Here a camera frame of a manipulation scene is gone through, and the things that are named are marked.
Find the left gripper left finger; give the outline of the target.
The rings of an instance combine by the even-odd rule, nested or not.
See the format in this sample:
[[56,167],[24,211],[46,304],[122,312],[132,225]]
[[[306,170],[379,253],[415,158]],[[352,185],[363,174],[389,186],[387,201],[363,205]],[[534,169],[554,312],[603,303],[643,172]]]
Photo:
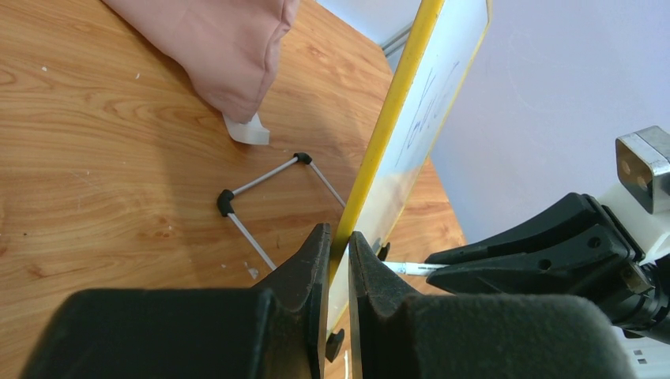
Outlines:
[[320,378],[331,229],[249,288],[78,291],[23,378]]

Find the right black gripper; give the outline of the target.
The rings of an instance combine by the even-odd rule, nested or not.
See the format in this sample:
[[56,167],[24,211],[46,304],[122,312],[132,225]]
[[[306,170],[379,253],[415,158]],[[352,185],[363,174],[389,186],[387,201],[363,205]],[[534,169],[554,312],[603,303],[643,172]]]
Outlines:
[[660,312],[660,216],[624,193],[568,193],[516,227],[425,262],[448,265],[427,283],[455,295],[575,295],[606,314]]

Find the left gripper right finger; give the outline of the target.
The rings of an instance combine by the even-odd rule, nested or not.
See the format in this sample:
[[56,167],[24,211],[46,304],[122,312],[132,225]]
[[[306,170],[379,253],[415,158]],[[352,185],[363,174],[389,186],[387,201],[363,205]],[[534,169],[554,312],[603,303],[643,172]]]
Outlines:
[[350,236],[355,378],[632,378],[606,316],[569,295],[424,295]]

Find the white blue whiteboard marker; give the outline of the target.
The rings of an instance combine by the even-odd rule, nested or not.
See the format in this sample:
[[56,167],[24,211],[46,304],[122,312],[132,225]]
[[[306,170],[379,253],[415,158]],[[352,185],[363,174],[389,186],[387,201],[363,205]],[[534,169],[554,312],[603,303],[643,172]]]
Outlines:
[[406,276],[429,276],[433,272],[448,267],[448,265],[441,264],[425,264],[415,262],[397,262],[397,261],[383,261],[388,269],[398,275]]

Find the yellow framed whiteboard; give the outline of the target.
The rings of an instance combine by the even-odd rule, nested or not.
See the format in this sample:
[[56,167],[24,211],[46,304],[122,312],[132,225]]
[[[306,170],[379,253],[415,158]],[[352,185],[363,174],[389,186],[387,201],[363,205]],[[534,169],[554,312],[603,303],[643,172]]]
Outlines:
[[491,20],[489,1],[422,1],[333,238],[326,358],[335,362],[348,307],[348,238],[374,252],[397,220],[465,81]]

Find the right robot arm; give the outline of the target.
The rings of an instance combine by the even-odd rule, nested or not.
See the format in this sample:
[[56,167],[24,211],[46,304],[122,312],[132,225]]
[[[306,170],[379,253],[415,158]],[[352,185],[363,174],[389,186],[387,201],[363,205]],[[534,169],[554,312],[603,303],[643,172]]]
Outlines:
[[568,193],[489,238],[431,254],[427,282],[455,295],[573,295],[625,332],[669,341],[669,210],[622,188]]

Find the pink drawstring shorts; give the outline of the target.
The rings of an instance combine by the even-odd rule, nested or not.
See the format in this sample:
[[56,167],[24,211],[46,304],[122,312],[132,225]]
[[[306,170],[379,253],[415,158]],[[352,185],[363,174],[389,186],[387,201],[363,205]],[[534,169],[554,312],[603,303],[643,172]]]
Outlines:
[[186,71],[197,94],[234,122],[258,112],[299,2],[108,1],[107,6]]

